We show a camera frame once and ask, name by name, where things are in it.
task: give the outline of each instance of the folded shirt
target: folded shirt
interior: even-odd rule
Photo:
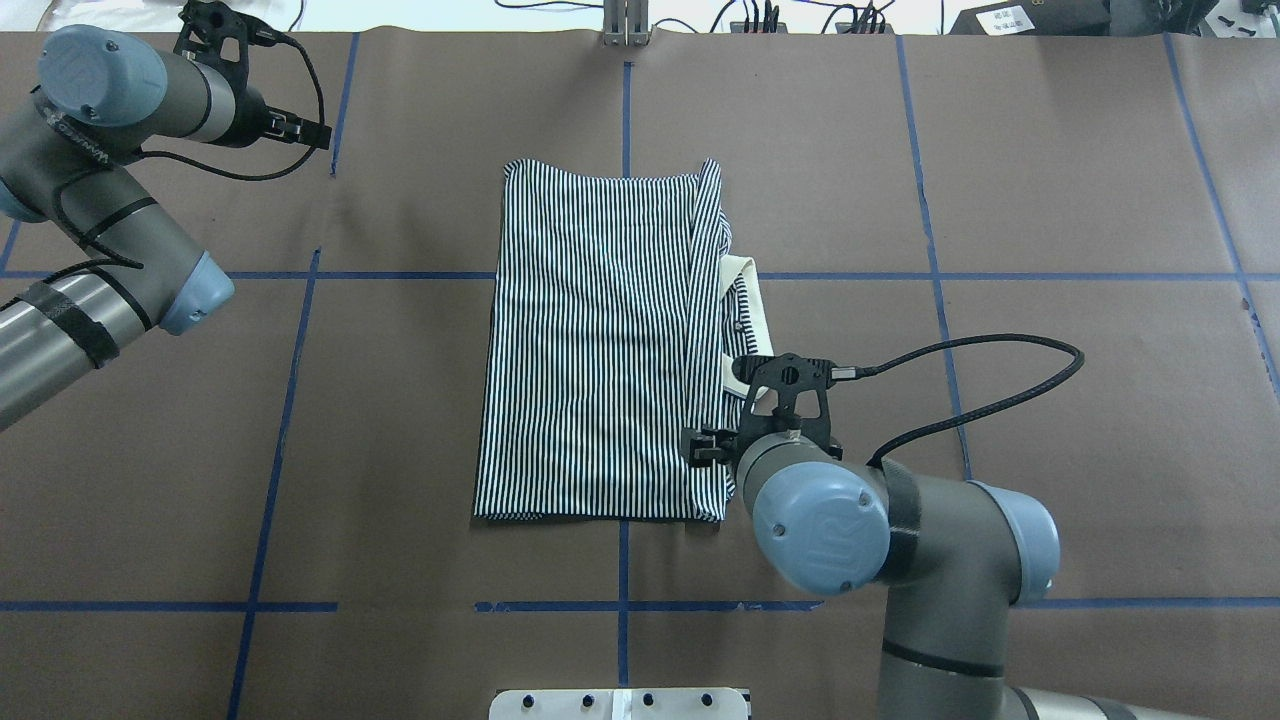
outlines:
[[[684,427],[733,427],[728,355],[771,354],[754,263],[726,252],[719,165],[595,178],[506,168],[475,515],[719,521],[721,468]]]

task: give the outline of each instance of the black device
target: black device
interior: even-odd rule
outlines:
[[[961,10],[947,35],[1108,35],[1103,0],[1018,0]]]

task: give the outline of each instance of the striped shirt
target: striped shirt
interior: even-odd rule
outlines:
[[[723,519],[732,478],[678,447],[686,425],[736,424],[721,357],[759,345],[746,286],[721,287],[719,196],[712,160],[668,178],[507,165],[477,516]]]

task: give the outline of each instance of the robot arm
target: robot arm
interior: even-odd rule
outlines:
[[[748,398],[777,392],[777,409],[756,415],[748,402],[737,432],[686,429],[685,456],[732,469],[756,543],[794,585],[826,596],[888,585],[879,720],[1192,720],[1006,687],[1009,609],[1042,600],[1059,570],[1044,506],[890,460],[844,462],[829,436],[831,361],[742,357],[735,372]],[[804,392],[818,393],[818,418],[796,414]]]
[[[52,33],[31,104],[0,122],[0,211],[51,219],[90,256],[0,309],[0,429],[143,332],[182,334],[234,292],[125,170],[146,156],[145,140],[243,147],[268,137],[308,145],[302,160],[329,146],[323,102],[311,123],[269,108],[247,83],[248,45],[296,41],[223,3],[192,0],[182,18],[180,55],[90,26]],[[221,58],[228,41],[238,60]]]

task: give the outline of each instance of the black tape wrap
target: black tape wrap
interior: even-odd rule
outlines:
[[[1128,705],[1119,703],[1114,700],[1106,700],[1101,697],[1087,697],[1093,705],[1098,706],[1098,710],[1107,716],[1107,720],[1138,720],[1138,716],[1129,710]]]
[[[1036,703],[1032,702],[1032,698],[1027,697],[1027,692],[1021,688],[1014,687],[1010,687],[1009,689],[1018,697],[1018,702],[1023,703],[1023,710],[1027,711],[1027,720],[1039,720],[1039,712],[1036,711]]]
[[[120,346],[102,323],[90,318],[79,305],[45,283],[36,283],[18,296],[23,302],[40,310],[67,337],[84,351],[93,368],[102,369],[120,356]]]
[[[888,493],[888,556],[877,580],[900,580],[911,570],[920,541],[920,489],[905,466],[884,461],[884,491]]]

